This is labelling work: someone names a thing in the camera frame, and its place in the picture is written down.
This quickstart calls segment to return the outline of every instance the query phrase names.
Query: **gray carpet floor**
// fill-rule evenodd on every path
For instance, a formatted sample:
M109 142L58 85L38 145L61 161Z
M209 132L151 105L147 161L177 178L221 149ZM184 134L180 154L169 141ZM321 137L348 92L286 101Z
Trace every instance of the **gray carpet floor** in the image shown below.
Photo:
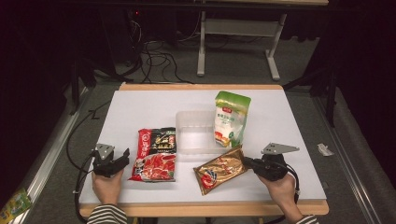
M282 40L279 42L276 51L276 64L281 76L281 80L274 82L270 78L268 64L263 55L263 46L268 45L268 39L251 41L251 37L233 36L228 40L228 44L222 48L224 39L208 39L206 49L206 70L204 77L196 76L196 62L198 57L198 45L196 38L189 42L183 42L178 48L169 47L162 43L152 43L148 45L151 57L159 52L172 53L177 62L177 75L184 80L193 83L236 83L236 84L286 84L297 77L300 77L306 64L312 55L318 41L298 42L296 39ZM148 72L148 55L143 55L145 73ZM170 64L164 70L164 57L152 58L152 66L149 73L149 80L152 82L177 81L175 76L175 65ZM118 65L118 71L128 69L122 64ZM129 76L139 82L145 78L142 71ZM118 89L118 81L97 77L98 84L89 91L89 98L82 105L77 123L89 114L89 110L95 109L108 100ZM309 95L309 87L296 87L287 91L290 106L294 117L302 133L305 144L308 148L311 159L322 182L330 213L319 218L320 223L396 223L396 193L390 186L387 177L384 175L379 164L373 156L370 148L361 135L359 126L351 117L347 104L342 93L337 91L336 106L334 109L334 128L329 128L327 121L323 118L320 98L313 98ZM68 144L70 155L76 164L82 164L83 159L94 148L103 123L106 119L108 104L99 109L95 116L99 119L89 117L74 132ZM54 132L59 132L63 127L63 120L60 120L58 128ZM37 170L48 153L48 147L56 139L50 138L48 146L43 149L42 154L31 172L26 176L23 185L27 188L34 179ZM323 143L329 146L335 155L323 157L317 148L317 144ZM355 189L353 181L348 175L350 169L345 168L345 157L352 165L354 174L357 175L364 192L367 192L370 203L375 209L377 218L370 219L370 214L364 211L364 205L359 200L361 189ZM51 170L48 181L40 196L36 199L25 223L79 223L75 214L73 190L76 185L78 170L74 168L66 155L66 146L62 148L59 159ZM160 223L205 223L204 218L160 218ZM213 218L216 224L221 223L257 223L256 218L245 217L222 217Z

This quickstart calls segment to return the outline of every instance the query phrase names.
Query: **striped sleeve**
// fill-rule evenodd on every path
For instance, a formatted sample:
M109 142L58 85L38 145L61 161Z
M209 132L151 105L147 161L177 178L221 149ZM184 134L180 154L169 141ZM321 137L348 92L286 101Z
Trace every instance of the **striped sleeve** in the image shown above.
M319 224L317 217L315 216L309 216L301 219L298 221L296 224Z
M114 204L103 204L93 209L88 224L127 224L125 212Z

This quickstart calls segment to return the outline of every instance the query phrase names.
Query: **table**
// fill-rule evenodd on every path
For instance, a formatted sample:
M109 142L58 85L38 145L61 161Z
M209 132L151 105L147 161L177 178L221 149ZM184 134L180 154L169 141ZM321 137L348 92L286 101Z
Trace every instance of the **table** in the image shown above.
M269 142L296 146L285 154L296 170L302 193L298 206L303 214L329 212L326 195L310 160L304 140L292 115L285 92L277 85L127 85L116 91L98 143L115 146L115 158L131 149L131 164L125 168L120 207L128 217L263 217L281 215L263 184L250 170L202 196L192 167L214 155L177 154L172 183L141 183L131 176L141 128L175 126L175 114L186 110L214 110L219 90L251 97L245 130L244 153L258 158ZM87 217L99 201L88 175L79 199L80 213Z
M257 4L280 4L280 5L305 5L305 6L327 6L328 0L219 0L220 2L257 3ZM197 76L205 75L205 35L250 35L272 37L270 49L265 50L265 57L270 68L272 79L280 80L277 71L274 54L276 46L282 34L287 14L283 13L278 21L241 21L241 20L219 20L207 19L205 11L201 12L201 39L198 54Z

